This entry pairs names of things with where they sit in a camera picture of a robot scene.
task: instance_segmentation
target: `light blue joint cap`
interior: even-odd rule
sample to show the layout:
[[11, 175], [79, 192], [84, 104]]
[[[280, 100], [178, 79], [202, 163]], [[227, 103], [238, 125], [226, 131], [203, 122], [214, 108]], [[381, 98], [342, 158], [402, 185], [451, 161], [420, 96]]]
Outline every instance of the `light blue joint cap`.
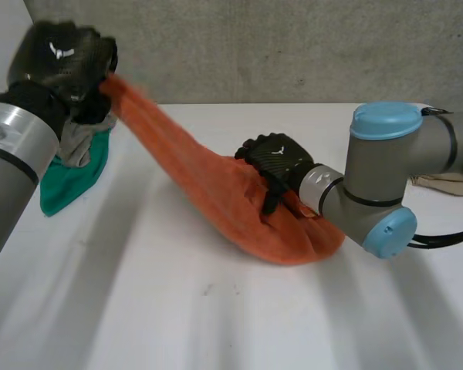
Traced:
[[350, 132], [361, 140], [390, 140], [412, 133], [423, 122], [418, 107], [402, 102], [375, 102], [353, 112]]
[[414, 213], [402, 207], [379, 221], [365, 237], [362, 247], [379, 258], [393, 257], [410, 243], [416, 230]]

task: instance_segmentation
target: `gray cloth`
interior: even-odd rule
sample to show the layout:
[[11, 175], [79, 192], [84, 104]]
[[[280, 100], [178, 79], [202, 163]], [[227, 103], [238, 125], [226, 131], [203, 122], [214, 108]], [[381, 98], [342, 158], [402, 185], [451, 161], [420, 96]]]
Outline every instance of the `gray cloth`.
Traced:
[[411, 178], [411, 182], [419, 187], [428, 187], [463, 197], [463, 175], [460, 173], [415, 176]]
[[115, 126], [117, 118], [112, 114], [96, 125], [79, 125], [69, 121], [65, 124], [60, 139], [57, 156], [66, 167], [84, 167], [91, 161], [90, 147], [95, 133], [109, 130]]

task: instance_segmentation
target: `black glove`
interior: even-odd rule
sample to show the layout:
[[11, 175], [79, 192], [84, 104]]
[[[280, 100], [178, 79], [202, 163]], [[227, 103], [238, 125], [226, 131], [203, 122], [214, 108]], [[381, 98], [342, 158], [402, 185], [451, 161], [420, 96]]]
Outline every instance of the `black glove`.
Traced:
[[313, 158], [284, 133], [259, 135], [237, 150], [235, 159], [244, 159], [268, 181], [262, 212], [271, 214], [288, 190], [299, 193], [303, 177], [315, 166]]
[[110, 111], [110, 100], [98, 88], [116, 67], [114, 39], [72, 22], [37, 22], [15, 54], [9, 91], [0, 95], [0, 103], [28, 110], [57, 134], [68, 118], [98, 123]]

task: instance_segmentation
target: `white table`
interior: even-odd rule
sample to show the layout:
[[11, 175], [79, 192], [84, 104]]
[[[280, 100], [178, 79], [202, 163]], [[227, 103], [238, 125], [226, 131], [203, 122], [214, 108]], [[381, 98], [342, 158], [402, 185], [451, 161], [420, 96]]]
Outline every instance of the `white table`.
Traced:
[[[354, 104], [165, 106], [233, 154], [285, 132], [338, 170]], [[278, 267], [242, 253], [119, 125], [91, 190], [32, 199], [0, 257], [0, 370], [463, 370], [463, 244], [381, 261], [352, 241]], [[408, 187], [421, 234], [463, 230], [463, 198]]]

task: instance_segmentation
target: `orange towel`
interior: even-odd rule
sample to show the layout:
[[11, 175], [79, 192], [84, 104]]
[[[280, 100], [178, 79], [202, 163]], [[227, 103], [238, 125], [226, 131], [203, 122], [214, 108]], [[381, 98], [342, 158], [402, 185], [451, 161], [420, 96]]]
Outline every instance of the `orange towel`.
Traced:
[[197, 143], [120, 77], [110, 76], [101, 89], [189, 200], [244, 251], [277, 264], [305, 264], [331, 256], [343, 243], [344, 235], [327, 220], [312, 217], [293, 192], [286, 205], [261, 215], [267, 189], [252, 166]]

